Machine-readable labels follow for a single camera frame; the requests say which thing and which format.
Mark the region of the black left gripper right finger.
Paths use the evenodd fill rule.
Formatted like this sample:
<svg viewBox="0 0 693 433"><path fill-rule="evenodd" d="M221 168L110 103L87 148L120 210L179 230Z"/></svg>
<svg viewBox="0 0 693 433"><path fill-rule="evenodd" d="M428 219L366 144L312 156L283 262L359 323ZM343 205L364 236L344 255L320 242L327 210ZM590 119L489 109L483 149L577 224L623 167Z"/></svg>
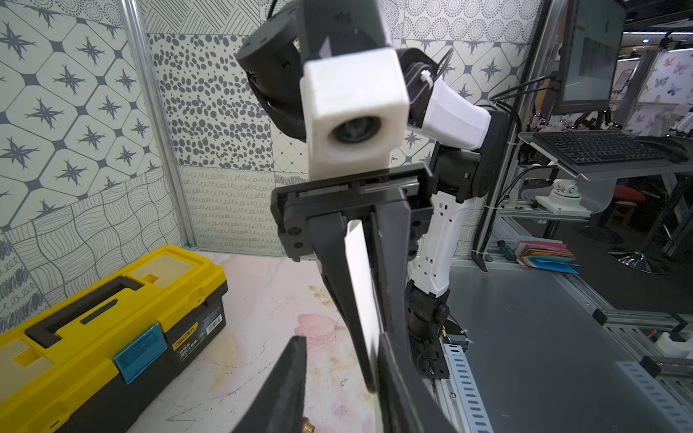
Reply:
<svg viewBox="0 0 693 433"><path fill-rule="evenodd" d="M378 349L379 432L455 432L411 362L408 349L382 334Z"/></svg>

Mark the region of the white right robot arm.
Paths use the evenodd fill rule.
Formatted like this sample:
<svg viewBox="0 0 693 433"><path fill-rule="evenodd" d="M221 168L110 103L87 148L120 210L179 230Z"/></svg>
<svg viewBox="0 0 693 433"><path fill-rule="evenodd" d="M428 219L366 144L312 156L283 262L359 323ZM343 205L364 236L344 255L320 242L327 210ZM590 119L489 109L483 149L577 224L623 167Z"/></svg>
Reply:
<svg viewBox="0 0 693 433"><path fill-rule="evenodd" d="M418 339L440 335L452 257L510 117L460 97L422 51L393 47L375 1L270 9L236 58L274 124L308 147L308 181L275 189L271 212L285 253L318 262L375 392L394 315L409 313Z"/></svg>

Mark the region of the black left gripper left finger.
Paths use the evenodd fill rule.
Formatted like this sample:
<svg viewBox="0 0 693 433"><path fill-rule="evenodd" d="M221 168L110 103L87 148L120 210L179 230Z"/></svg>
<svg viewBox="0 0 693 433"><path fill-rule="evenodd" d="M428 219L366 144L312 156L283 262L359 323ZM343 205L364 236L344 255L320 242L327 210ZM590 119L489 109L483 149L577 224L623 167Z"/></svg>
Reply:
<svg viewBox="0 0 693 433"><path fill-rule="evenodd" d="M302 432L307 341L292 337L233 433Z"/></svg>

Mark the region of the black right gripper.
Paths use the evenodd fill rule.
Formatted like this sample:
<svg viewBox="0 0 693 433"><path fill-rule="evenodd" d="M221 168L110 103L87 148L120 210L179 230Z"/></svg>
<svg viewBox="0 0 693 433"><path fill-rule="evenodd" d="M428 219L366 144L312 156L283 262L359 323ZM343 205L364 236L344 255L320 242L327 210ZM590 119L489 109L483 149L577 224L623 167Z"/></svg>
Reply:
<svg viewBox="0 0 693 433"><path fill-rule="evenodd" d="M428 231L436 182L429 167L417 163L284 186L272 192L271 213L283 250L299 262L312 253L313 247L322 279L348 328L370 393L376 392L376 374L369 361L349 274L343 217L348 221L364 218L381 335L388 334L394 345L406 347L411 359L407 264L416 254L417 242Z"/></svg>

